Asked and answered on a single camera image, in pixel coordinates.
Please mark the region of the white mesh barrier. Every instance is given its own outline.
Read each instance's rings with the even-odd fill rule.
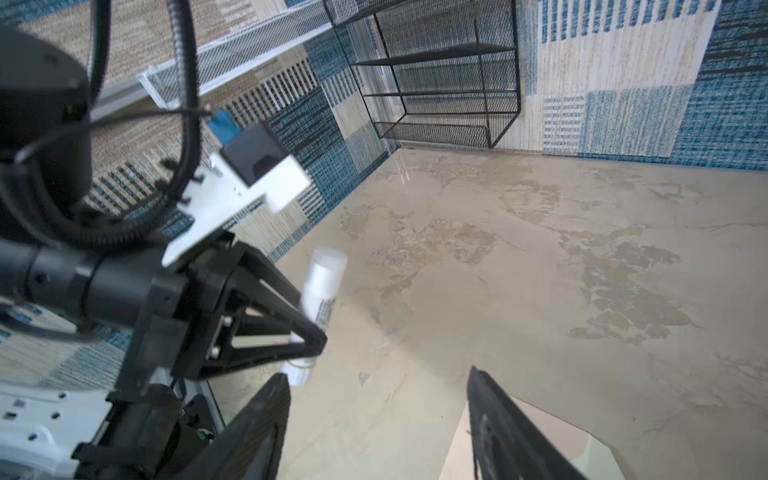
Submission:
[[[199,94],[222,84],[331,29],[322,0],[309,0],[205,44],[197,49]],[[176,61],[166,61],[139,75],[160,108],[179,105]]]

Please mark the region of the marble-patterned surface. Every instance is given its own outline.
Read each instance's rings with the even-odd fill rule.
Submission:
[[[437,478],[472,365],[627,478],[768,468],[768,176],[400,149],[278,267],[349,255],[280,477]],[[213,381],[231,418],[277,370]]]

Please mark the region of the black metal wire shelf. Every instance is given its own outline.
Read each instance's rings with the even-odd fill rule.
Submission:
[[[440,48],[439,50],[421,51],[410,55],[400,55],[398,57],[376,58],[374,60],[354,61],[350,65],[353,67],[362,66],[386,66],[405,65],[409,63],[419,63],[423,61],[445,60],[446,58],[462,58],[475,55],[485,55],[489,53],[501,53],[503,51],[512,51],[515,47],[505,47],[504,45],[491,45],[488,43],[468,43],[465,45],[456,45],[450,48]]]
[[[444,94],[511,94],[515,93],[517,88],[491,89],[486,90],[427,90],[427,91],[386,91],[383,93],[364,94],[363,97],[416,97],[419,95],[444,95]]]
[[[339,42],[354,22],[372,39],[347,61],[356,81],[376,79],[361,94],[379,137],[491,148],[518,118],[515,0],[323,4]]]

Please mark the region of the black cable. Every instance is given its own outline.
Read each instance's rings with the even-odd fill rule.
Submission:
[[[2,175],[0,175],[0,197],[2,197],[13,217],[16,218],[36,240],[46,243],[51,247],[63,248],[65,246],[64,243],[57,238],[49,226],[54,225],[57,227],[56,230],[59,233],[64,232],[65,235],[69,233],[73,236],[78,233],[78,230],[83,230],[84,228],[61,213],[48,192],[48,188],[40,174],[39,165],[37,162],[30,160],[34,159],[35,155],[42,148],[71,134],[76,134],[82,131],[91,131],[95,128],[120,124],[126,121],[140,120],[142,118],[178,114],[198,118],[200,116],[210,115],[211,113],[207,110],[189,108],[136,112],[118,117],[102,118],[95,122],[82,121],[77,124],[67,124],[57,128],[18,150],[14,155],[12,165],[0,165],[0,171],[2,172]],[[156,195],[166,195],[166,193],[156,192]],[[125,234],[140,220],[141,219],[124,221],[112,226],[100,227],[98,231],[106,233],[107,235]],[[77,247],[94,247],[93,244],[81,243],[76,240],[69,240],[69,242],[74,243]],[[100,245],[100,247],[109,246],[109,244]]]
[[[91,0],[91,45],[88,49],[88,81],[91,106],[96,105],[109,63],[112,0]]]
[[[19,200],[10,195],[10,189],[0,188],[3,200],[15,205],[9,208],[14,217],[16,214],[24,214],[25,211],[29,214],[24,220],[18,218],[19,223],[34,223],[38,230],[42,230],[40,228],[41,225],[49,225],[56,236],[65,243],[73,244],[86,250],[103,250],[124,247],[137,242],[151,231],[156,230],[165,221],[167,215],[176,207],[176,203],[181,198],[184,189],[200,164],[199,116],[201,112],[197,110],[197,49],[189,1],[167,0],[167,10],[174,41],[181,108],[178,111],[168,111],[162,114],[185,113],[185,115],[183,119],[183,140],[179,168],[174,172],[168,185],[163,190],[157,192],[157,199],[154,202],[155,207],[133,221],[124,220],[120,223],[104,227],[84,227],[61,213],[52,200],[42,177],[39,173],[35,173],[28,175],[28,177],[30,178],[36,201],[31,202],[32,205],[26,210],[23,207],[18,207],[17,202]],[[60,137],[66,134],[66,132],[78,131],[80,128],[90,130],[97,125],[103,124],[108,123],[97,121],[92,124],[86,123],[85,127],[77,126],[80,124],[75,126],[68,125],[57,129],[53,136]],[[51,136],[49,135],[46,135],[44,138],[47,141],[51,141]],[[42,145],[43,143],[37,141],[22,148],[17,153],[17,159],[29,158],[31,153],[39,150]]]
[[[179,379],[179,393],[181,394],[181,401],[187,398],[187,382],[184,379]]]
[[[39,339],[55,340],[57,342],[91,343],[97,342],[98,340],[109,339],[114,332],[113,329],[108,329],[108,335],[105,335],[103,332],[97,330],[91,330],[90,332],[64,332],[62,330],[46,329],[40,326],[29,325],[16,319],[9,312],[9,309],[11,308],[11,306],[3,306],[3,315],[0,315],[0,325],[3,325],[14,332]]]

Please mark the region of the white bracket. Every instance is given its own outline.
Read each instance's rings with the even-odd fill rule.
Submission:
[[[263,198],[270,213],[276,214],[312,183],[293,155],[282,159],[250,187],[219,154],[212,154],[210,168],[198,167],[196,175],[203,180],[199,183],[193,180],[187,185],[184,198],[188,198],[189,203],[178,204],[179,210],[194,218],[194,223],[168,244],[163,266],[171,265],[256,200]]]
[[[112,404],[106,390],[70,392],[0,382],[0,460],[71,478]]]

